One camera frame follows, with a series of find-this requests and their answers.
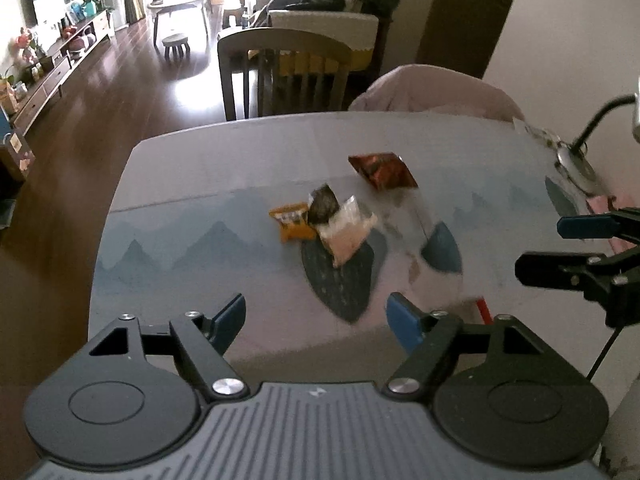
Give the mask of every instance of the black cable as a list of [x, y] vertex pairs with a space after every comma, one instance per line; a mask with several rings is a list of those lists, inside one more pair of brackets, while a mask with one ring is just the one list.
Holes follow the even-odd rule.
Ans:
[[578, 155], [580, 153], [580, 148], [582, 147], [582, 145], [589, 138], [592, 131], [596, 128], [596, 126], [598, 126], [598, 124], [600, 123], [600, 121], [605, 115], [607, 115], [610, 111], [615, 110], [620, 106], [632, 105], [635, 103], [636, 103], [635, 94], [621, 95], [619, 97], [616, 97], [615, 99], [612, 99], [608, 103], [606, 103], [600, 109], [600, 111], [593, 116], [593, 119], [589, 122], [589, 124], [587, 124], [587, 127], [584, 129], [580, 137], [578, 137], [577, 139], [574, 140], [574, 142], [571, 143], [571, 146], [569, 146], [569, 150], [571, 150], [571, 152], [574, 155]]
[[611, 336], [609, 337], [609, 340], [607, 341], [607, 343], [602, 347], [602, 350], [600, 351], [600, 355], [598, 356], [596, 361], [593, 363], [593, 366], [591, 367], [591, 370], [589, 370], [589, 373], [587, 374], [587, 379], [588, 380], [591, 381], [593, 379], [593, 376], [596, 374], [596, 372], [598, 371], [598, 368], [602, 364], [602, 361], [606, 357], [607, 352], [609, 351], [609, 349], [611, 348], [613, 343], [616, 342], [616, 339], [620, 335], [620, 332], [622, 332], [623, 328], [624, 327], [621, 326], [621, 327], [615, 329], [613, 331], [613, 334], [611, 334]]

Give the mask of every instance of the stool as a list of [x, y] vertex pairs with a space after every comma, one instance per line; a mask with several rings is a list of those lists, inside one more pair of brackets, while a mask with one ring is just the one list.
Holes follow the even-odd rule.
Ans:
[[169, 49], [174, 51], [174, 59], [178, 59], [178, 53], [180, 53], [180, 58], [184, 57], [184, 52], [182, 51], [182, 46], [184, 45], [184, 49], [187, 54], [191, 52], [189, 48], [189, 38], [186, 34], [179, 32], [178, 34], [172, 34], [167, 36], [162, 40], [162, 44], [164, 45], [164, 58], [169, 59]]

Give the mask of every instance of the tv stand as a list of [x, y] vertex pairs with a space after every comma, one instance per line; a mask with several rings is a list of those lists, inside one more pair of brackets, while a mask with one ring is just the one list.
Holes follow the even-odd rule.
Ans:
[[[62, 84], [67, 80], [75, 68], [87, 57], [87, 55], [98, 46], [98, 44], [109, 37], [110, 23], [107, 11], [98, 12], [95, 16], [85, 18], [75, 25], [78, 31], [63, 40], [57, 40], [47, 51], [47, 55], [53, 60], [54, 69], [47, 72], [38, 81], [29, 86], [27, 95], [18, 103], [15, 114], [9, 117], [9, 122], [14, 130], [25, 134], [29, 127], [36, 120], [38, 114], [44, 108], [56, 92], [62, 97]], [[95, 35], [95, 43], [92, 44], [77, 60], [69, 57], [68, 44], [74, 38], [81, 36], [87, 28], [91, 28]]]

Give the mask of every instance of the wall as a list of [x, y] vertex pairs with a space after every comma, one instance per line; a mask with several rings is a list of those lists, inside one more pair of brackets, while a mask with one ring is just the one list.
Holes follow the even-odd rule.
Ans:
[[[484, 79], [511, 95], [531, 123], [573, 139], [604, 102], [636, 91], [639, 8], [640, 0], [514, 0]], [[588, 143], [588, 159], [612, 192], [629, 192], [640, 204], [640, 146], [631, 119], [630, 107], [610, 113]], [[638, 337], [623, 332], [606, 361], [629, 357], [631, 335]], [[625, 458], [630, 469], [615, 478], [636, 480], [640, 383], [613, 414], [603, 443], [614, 469]]]
[[382, 73], [414, 63], [432, 0], [400, 0], [389, 27]]
[[20, 34], [20, 27], [23, 27], [26, 18], [23, 14], [23, 5], [20, 0], [0, 0], [2, 9], [2, 22], [0, 24], [0, 71], [4, 71], [12, 60], [8, 50], [9, 42]]

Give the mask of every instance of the cabinet drawer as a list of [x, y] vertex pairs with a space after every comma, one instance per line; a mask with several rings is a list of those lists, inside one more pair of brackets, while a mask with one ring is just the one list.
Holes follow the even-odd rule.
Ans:
[[18, 128], [18, 130], [20, 130], [22, 133], [24, 133], [31, 124], [31, 121], [33, 121], [33, 118], [38, 114], [38, 112], [42, 108], [42, 105], [44, 104], [44, 101], [46, 100], [47, 93], [41, 86], [40, 88], [38, 88], [38, 91], [33, 94], [33, 96], [31, 96], [29, 102], [27, 102], [25, 107], [15, 118], [14, 126]]
[[102, 12], [94, 20], [95, 37], [99, 40], [104, 36], [105, 32], [109, 30], [109, 21], [107, 20], [107, 13]]
[[67, 72], [71, 70], [71, 65], [69, 65], [68, 59], [65, 59], [62, 63], [60, 63], [57, 67], [55, 67], [51, 72], [47, 74], [47, 80], [43, 83], [45, 92], [47, 95], [52, 93], [60, 80], [65, 76]]

